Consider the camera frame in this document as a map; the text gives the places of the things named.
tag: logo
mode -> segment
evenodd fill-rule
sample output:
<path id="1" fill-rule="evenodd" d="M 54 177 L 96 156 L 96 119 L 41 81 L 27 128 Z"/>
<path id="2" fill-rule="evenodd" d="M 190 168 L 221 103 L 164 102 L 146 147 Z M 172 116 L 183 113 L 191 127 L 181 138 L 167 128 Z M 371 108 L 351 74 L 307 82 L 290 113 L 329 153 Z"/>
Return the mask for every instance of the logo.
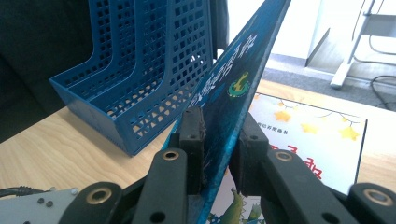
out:
<path id="1" fill-rule="evenodd" d="M 238 80 L 233 82 L 228 88 L 228 94 L 231 97 L 241 97 L 250 88 L 250 83 L 248 82 L 248 72 L 245 72 Z"/>

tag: perforated plastic panel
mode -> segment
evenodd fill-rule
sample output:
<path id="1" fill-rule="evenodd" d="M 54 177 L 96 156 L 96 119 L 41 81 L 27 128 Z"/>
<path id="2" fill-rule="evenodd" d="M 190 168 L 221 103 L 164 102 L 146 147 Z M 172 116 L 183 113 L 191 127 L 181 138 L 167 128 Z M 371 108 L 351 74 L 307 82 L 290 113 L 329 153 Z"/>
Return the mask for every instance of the perforated plastic panel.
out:
<path id="1" fill-rule="evenodd" d="M 90 1 L 93 54 L 50 82 L 67 106 L 134 155 L 181 114 L 212 65 L 203 0 Z"/>

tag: screw hole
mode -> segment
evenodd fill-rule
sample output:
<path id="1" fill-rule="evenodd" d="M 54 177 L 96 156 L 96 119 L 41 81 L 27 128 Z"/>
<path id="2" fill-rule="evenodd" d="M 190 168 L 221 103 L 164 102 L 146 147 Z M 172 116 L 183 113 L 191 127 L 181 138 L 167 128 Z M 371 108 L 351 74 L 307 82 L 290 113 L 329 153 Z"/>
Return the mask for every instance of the screw hole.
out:
<path id="1" fill-rule="evenodd" d="M 163 159 L 166 161 L 174 161 L 178 158 L 178 152 L 176 151 L 167 151 L 163 153 Z"/>
<path id="2" fill-rule="evenodd" d="M 47 207 L 52 207 L 52 206 L 53 206 L 53 201 L 48 201 L 48 202 L 46 203 L 46 206 L 47 206 Z"/>
<path id="3" fill-rule="evenodd" d="M 287 152 L 279 151 L 279 152 L 275 153 L 275 156 L 280 161 L 291 161 L 292 160 L 292 156 Z"/>
<path id="4" fill-rule="evenodd" d="M 365 189 L 364 195 L 373 203 L 377 203 L 383 206 L 392 206 L 393 200 L 388 196 L 388 194 L 379 191 L 377 189 Z"/>
<path id="5" fill-rule="evenodd" d="M 335 215 L 333 215 L 331 213 L 323 213 L 322 217 L 328 223 L 332 223 L 332 224 L 340 223 L 340 220 L 338 219 L 338 217 L 336 217 Z"/>
<path id="6" fill-rule="evenodd" d="M 89 204 L 99 204 L 104 203 L 110 198 L 112 192 L 109 188 L 99 188 L 91 191 L 87 195 L 87 203 Z"/>
<path id="7" fill-rule="evenodd" d="M 44 198 L 39 198 L 38 200 L 37 200 L 37 203 L 43 203 L 45 200 L 44 200 Z"/>
<path id="8" fill-rule="evenodd" d="M 153 213 L 150 217 L 150 221 L 152 223 L 160 223 L 163 222 L 164 220 L 165 220 L 165 213 L 163 212 Z"/>

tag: blue book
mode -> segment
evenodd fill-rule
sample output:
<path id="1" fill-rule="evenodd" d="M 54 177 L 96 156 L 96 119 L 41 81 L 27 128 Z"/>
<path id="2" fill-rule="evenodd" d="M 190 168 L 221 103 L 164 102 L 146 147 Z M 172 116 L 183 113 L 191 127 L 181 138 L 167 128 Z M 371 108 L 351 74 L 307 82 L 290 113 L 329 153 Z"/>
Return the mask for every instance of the blue book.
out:
<path id="1" fill-rule="evenodd" d="M 265 0 L 191 97 L 205 121 L 205 185 L 189 198 L 188 223 L 206 222 L 289 4 Z"/>

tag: black cable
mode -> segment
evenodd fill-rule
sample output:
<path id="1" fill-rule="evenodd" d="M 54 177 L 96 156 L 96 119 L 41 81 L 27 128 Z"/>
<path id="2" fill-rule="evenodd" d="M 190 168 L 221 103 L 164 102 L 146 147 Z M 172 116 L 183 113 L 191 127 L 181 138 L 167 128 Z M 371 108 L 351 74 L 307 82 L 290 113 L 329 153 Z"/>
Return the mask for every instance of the black cable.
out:
<path id="1" fill-rule="evenodd" d="M 388 77 L 388 78 L 396 78 L 396 76 L 379 76 L 379 77 L 375 77 L 371 80 L 370 82 L 370 87 L 373 90 L 373 93 L 375 94 L 375 96 L 379 99 L 379 101 L 381 101 L 381 104 L 379 105 L 383 105 L 387 110 L 390 110 L 388 104 L 392 104 L 394 102 L 386 102 L 384 100 L 384 98 L 382 98 L 382 96 L 378 93 L 378 91 L 374 88 L 374 82 L 379 79 L 379 78 L 383 78 L 383 77 Z"/>
<path id="2" fill-rule="evenodd" d="M 16 188 L 0 189 L 0 198 L 6 197 L 6 196 L 11 196 L 11 195 L 20 197 L 20 196 L 43 193 L 43 192 L 46 192 L 46 191 L 41 190 L 41 189 L 32 189 L 29 187 L 20 186 L 20 187 L 16 187 Z"/>

